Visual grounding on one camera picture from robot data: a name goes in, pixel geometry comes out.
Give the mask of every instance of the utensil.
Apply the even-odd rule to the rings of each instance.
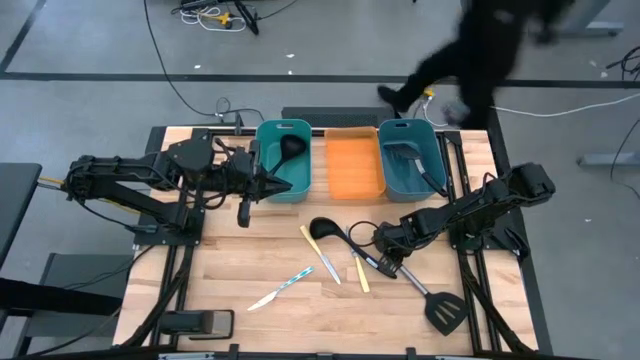
[[[269,173],[275,175],[285,162],[302,155],[307,150],[307,143],[299,136],[286,134],[280,138],[280,161],[274,166]]]
[[[447,292],[430,293],[404,265],[400,271],[420,290],[427,304],[424,313],[429,322],[444,336],[453,332],[467,317],[469,309],[464,300]]]
[[[340,277],[338,276],[336,269],[333,267],[333,265],[331,265],[329,258],[326,255],[322,254],[322,251],[320,251],[318,244],[316,244],[316,241],[313,240],[313,238],[311,237],[311,234],[309,234],[309,230],[307,229],[307,227],[304,225],[300,226],[300,232],[302,232],[302,235],[304,235],[304,238],[307,239],[307,241],[309,242],[309,245],[311,245],[313,250],[316,251],[316,254],[320,256],[320,260],[322,260],[322,263],[324,264],[324,266],[326,266],[327,270],[329,270],[329,273],[333,277],[333,280],[335,280],[338,283],[338,285],[340,285]]]
[[[360,286],[362,286],[362,291],[368,293],[371,290],[369,289],[369,282],[367,282],[367,277],[364,275],[364,269],[362,268],[360,257],[355,251],[353,251],[353,249],[349,250],[351,250],[351,255],[353,256],[353,258],[356,259],[356,268],[358,269],[358,278],[360,279]]]
[[[444,189],[442,185],[440,185],[434,178],[424,170],[422,166],[422,160],[420,156],[420,152],[416,150],[413,146],[408,143],[400,143],[400,144],[386,144],[384,145],[386,150],[393,152],[394,154],[403,157],[407,160],[413,160],[420,172],[422,178],[435,190],[440,196],[447,197],[447,191]]]
[[[362,257],[369,265],[373,266],[374,269],[380,271],[385,276],[388,276],[392,279],[396,279],[398,276],[392,271],[386,264],[382,264],[374,259],[371,255],[367,254],[366,251],[362,250],[358,244],[353,242],[347,234],[342,231],[340,226],[336,224],[333,220],[327,219],[325,217],[317,217],[311,220],[311,224],[309,224],[309,233],[311,237],[318,240],[326,236],[337,236],[344,240],[351,249],[355,251],[360,257]]]
[[[278,295],[278,293],[280,291],[282,291],[284,288],[286,288],[287,286],[293,284],[294,282],[302,279],[303,277],[311,274],[311,272],[313,272],[313,266],[309,266],[308,268],[302,270],[298,275],[294,276],[291,278],[291,280],[287,281],[286,283],[280,285],[279,288],[275,289],[274,291],[270,292],[269,294],[267,294],[267,296],[263,297],[262,299],[258,300],[257,303],[251,305],[251,307],[249,307],[247,309],[247,311],[253,311],[259,307],[262,307],[268,303],[271,302],[271,300],[276,298],[276,295]]]

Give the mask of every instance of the wooden table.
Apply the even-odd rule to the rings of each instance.
[[[167,128],[162,149],[190,138],[191,133],[190,127]],[[462,131],[461,137],[469,182],[476,189],[482,185],[485,172],[495,173],[489,141],[483,131]],[[223,138],[231,145],[246,144],[249,139]],[[449,146],[452,168],[457,169],[452,145]],[[342,285],[338,285],[298,229],[316,216],[332,218],[343,227],[359,220],[397,223],[402,215],[422,207],[442,206],[447,199],[436,194],[409,204],[391,203],[384,196],[331,200],[322,137],[313,138],[312,157],[313,181],[305,202],[290,205],[263,201],[252,205],[248,229],[236,225],[237,197],[228,198],[222,208],[207,212],[202,242],[193,259],[185,309],[233,309],[235,332],[230,340],[190,341],[181,337],[179,349],[227,351],[231,343],[237,343],[243,352],[404,354],[407,347],[415,347],[418,354],[471,354],[468,324],[462,324],[448,337],[442,336],[425,319],[424,298],[403,276],[392,280],[365,265],[371,286],[371,292],[365,294],[348,246],[335,237],[322,239],[318,244],[342,279]],[[456,171],[452,176],[460,195],[460,176]],[[163,201],[176,199],[174,193],[152,194]],[[365,242],[371,230],[360,226],[354,231],[354,239]],[[431,291],[449,291],[462,297],[457,255],[447,236],[443,233],[424,250],[414,252],[405,265]],[[484,253],[494,304],[521,340],[536,348],[516,258],[506,251]],[[166,254],[167,247],[158,246],[131,271],[114,344],[127,339],[155,304]],[[311,275],[287,288],[270,304],[247,312],[258,299],[307,266],[315,267]],[[488,349],[486,322],[481,315],[479,324],[484,348]]]

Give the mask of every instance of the gray floor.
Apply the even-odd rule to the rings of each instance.
[[[0,1],[0,54],[18,33],[35,1]],[[451,0],[301,0],[265,20],[256,38],[208,33],[169,15],[177,0],[149,1],[156,37],[171,73],[406,75],[418,58],[445,42],[460,12]],[[255,2],[261,13],[286,0]],[[516,78],[618,78],[602,66],[637,46],[637,1],[613,2],[603,13],[627,30],[614,39],[572,40],[553,49],[527,45]],[[48,0],[8,71],[153,73],[160,71],[144,23],[142,1]],[[213,111],[226,96],[279,118],[283,106],[375,106],[375,84],[179,83],[198,109]],[[439,86],[430,116],[455,89]],[[618,99],[623,90],[503,89],[498,105],[551,113]],[[551,202],[525,212],[533,259],[554,350],[604,359],[634,358],[640,334],[640,243],[634,221],[640,202],[608,180],[585,171],[585,152],[615,151],[638,117],[640,99],[564,117],[537,119],[500,113],[512,163],[543,164],[558,188]],[[32,161],[62,177],[82,154],[138,156],[154,125],[210,123],[186,109],[162,82],[0,81],[0,161]],[[245,120],[257,124],[247,115]],[[629,140],[637,149],[640,133]],[[640,186],[634,171],[617,175]],[[94,207],[132,221],[103,204]],[[124,230],[48,191],[37,191],[2,276],[36,282],[50,252],[131,253]],[[48,339],[35,348],[60,340]],[[3,336],[0,344],[10,342]],[[79,348],[108,344],[89,341]]]

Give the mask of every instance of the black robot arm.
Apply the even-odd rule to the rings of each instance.
[[[227,156],[220,164],[214,164],[219,152],[213,149],[214,142]],[[227,147],[209,134],[172,144],[166,151],[139,159],[81,156],[71,164],[62,189],[68,193],[68,200],[84,204],[85,200],[108,199],[153,217],[158,225],[173,232],[188,232],[198,223],[197,213],[215,209],[207,205],[214,197],[223,201],[228,194],[238,194],[243,199],[238,224],[247,227],[251,202],[291,188],[291,184],[268,174],[259,158],[256,140],[247,152],[243,147]],[[145,183],[160,191],[178,190],[180,199],[163,203],[118,182]],[[205,198],[204,191],[219,195]],[[188,202],[194,203],[193,208],[187,206]],[[152,232],[154,227],[132,226],[130,230]]]
[[[451,226],[461,226],[469,237],[491,230],[496,219],[516,207],[549,200],[555,185],[540,165],[524,164],[498,179],[486,181],[471,194],[440,208],[425,208],[400,218],[400,225],[382,223],[374,243],[382,263],[397,270],[402,259],[422,249]]]

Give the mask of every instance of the black spatula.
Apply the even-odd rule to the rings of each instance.
[[[427,184],[429,184],[433,188],[433,190],[440,194],[440,196],[447,197],[447,192],[444,190],[442,185],[438,184],[433,176],[431,176],[431,174],[424,170],[424,167],[422,166],[422,160],[420,159],[420,152],[414,149],[413,146],[407,143],[400,143],[386,144],[384,148],[407,160],[413,160],[422,178],[427,182]]]
[[[424,313],[433,327],[442,335],[447,336],[460,326],[469,313],[464,300],[446,292],[432,294],[404,265],[400,266],[400,271],[427,299]]]

